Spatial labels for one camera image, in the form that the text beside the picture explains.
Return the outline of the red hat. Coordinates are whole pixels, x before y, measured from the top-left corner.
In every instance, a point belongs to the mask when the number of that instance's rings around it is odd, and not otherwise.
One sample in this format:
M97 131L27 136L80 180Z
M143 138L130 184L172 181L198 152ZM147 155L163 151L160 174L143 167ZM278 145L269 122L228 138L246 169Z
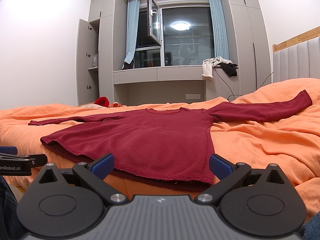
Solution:
M109 105L110 105L110 102L109 102L109 100L108 100L108 98L107 97L105 97L105 96L101 96L101 97L99 97L97 100L95 100L95 102L94 102L96 105L99 105L99 106L102 106L102 107L109 107Z

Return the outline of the open window sash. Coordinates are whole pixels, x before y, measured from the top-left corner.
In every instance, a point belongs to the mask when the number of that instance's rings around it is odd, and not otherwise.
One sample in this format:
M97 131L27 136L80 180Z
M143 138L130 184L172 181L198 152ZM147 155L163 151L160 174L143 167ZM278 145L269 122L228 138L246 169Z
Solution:
M161 44L161 30L160 30L160 10L155 0L147 0L148 11L148 37L150 37L157 44Z

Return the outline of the grey built-in desk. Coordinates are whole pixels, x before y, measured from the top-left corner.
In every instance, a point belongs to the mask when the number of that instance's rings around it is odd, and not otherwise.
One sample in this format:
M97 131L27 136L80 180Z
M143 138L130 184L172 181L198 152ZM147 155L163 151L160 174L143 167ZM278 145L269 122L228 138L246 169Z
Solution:
M217 97L231 100L239 96L239 77L229 77L213 69L213 79L202 77L201 66L152 67L119 70L113 73L114 101L127 106L145 103L201 102ZM187 100L186 94L201 94Z

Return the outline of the right light blue curtain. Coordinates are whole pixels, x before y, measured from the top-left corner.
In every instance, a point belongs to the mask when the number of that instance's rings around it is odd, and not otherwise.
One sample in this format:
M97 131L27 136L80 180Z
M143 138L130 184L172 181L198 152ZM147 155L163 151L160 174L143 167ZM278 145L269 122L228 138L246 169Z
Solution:
M209 6L213 25L214 56L229 59L226 22L221 0L209 0Z

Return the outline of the black cloth on desk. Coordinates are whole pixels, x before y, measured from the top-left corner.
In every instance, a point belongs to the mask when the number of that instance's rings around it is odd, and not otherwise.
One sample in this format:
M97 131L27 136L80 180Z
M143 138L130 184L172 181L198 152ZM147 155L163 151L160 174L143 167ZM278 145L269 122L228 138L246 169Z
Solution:
M237 64L234 63L220 63L221 69L229 76L234 77L238 75Z

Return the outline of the grey tall wardrobe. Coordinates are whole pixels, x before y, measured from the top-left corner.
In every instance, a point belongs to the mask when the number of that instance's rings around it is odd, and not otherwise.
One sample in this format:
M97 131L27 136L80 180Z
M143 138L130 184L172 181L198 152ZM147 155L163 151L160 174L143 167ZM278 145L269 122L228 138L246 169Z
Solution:
M234 60L239 69L239 94L253 93L271 83L271 61L263 14L258 0L221 0L226 5L225 19L235 44Z

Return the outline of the grey padded headboard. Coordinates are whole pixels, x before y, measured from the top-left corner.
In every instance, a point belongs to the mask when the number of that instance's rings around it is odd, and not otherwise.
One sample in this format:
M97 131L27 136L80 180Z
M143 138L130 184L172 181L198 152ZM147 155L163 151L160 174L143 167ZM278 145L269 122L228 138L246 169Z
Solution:
M274 44L273 82L320 76L319 27Z

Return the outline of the white cloth on desk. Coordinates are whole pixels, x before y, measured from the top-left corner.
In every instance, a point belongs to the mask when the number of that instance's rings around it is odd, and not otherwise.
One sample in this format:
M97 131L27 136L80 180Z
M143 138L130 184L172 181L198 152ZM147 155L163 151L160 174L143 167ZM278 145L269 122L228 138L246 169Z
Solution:
M212 80L213 77L213 68L219 66L221 63L229 64L233 63L231 60L224 59L223 57L215 57L211 59L205 59L202 62L202 77L204 79Z

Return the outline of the white wall socket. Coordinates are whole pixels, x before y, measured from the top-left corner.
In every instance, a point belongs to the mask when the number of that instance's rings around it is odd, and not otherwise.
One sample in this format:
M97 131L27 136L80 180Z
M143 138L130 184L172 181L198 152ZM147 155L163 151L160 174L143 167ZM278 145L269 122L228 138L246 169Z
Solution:
M201 99L201 94L186 94L185 98L187 100L193 100L193 99L200 100Z

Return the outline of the dark red knit sweater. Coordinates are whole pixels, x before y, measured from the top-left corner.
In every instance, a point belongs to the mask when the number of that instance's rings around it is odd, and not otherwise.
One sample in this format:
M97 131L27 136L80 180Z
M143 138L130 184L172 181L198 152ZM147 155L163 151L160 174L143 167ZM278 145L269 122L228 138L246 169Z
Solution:
M103 155L114 157L116 169L157 180L200 181L212 184L209 160L218 154L236 163L253 165L253 152L234 142L218 150L212 126L223 122L244 124L281 121L313 104L303 90L287 101L269 103L222 102L208 109L143 108L87 116L31 120L30 126L71 126L44 135L41 144L73 162L93 161Z

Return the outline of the floral pink pillow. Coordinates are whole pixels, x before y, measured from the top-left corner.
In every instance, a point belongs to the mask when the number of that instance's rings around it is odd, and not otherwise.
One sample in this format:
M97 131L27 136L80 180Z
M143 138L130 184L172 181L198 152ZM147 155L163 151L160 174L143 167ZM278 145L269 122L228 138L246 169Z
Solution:
M90 103L90 104L85 104L80 106L80 108L94 108L94 109L101 109L101 108L105 108L104 106L101 105L97 105L95 103Z

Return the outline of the grey open wardrobe door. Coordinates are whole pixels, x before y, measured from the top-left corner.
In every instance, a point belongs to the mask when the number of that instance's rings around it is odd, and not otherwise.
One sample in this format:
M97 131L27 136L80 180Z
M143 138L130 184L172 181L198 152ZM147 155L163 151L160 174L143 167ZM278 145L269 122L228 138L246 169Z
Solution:
M98 53L98 33L87 21L80 19L76 48L76 88L78 104L94 102L99 97L98 67L93 66Z

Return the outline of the light blue curtain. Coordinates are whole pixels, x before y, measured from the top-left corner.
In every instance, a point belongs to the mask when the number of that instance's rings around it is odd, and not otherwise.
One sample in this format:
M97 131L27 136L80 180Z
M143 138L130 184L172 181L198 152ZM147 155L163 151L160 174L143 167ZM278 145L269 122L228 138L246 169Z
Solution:
M140 0L128 0L127 2L127 23L126 23L126 55L124 65L130 64L135 55Z
M209 6L213 25L214 56L229 59L226 22L221 0L209 0Z

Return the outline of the left light blue curtain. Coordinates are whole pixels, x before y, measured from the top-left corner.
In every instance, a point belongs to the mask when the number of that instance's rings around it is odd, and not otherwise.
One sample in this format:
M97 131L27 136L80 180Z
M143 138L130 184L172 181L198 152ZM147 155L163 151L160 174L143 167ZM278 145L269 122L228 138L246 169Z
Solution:
M126 55L124 65L130 64L135 55L140 0L128 0L127 2L127 23L126 23Z

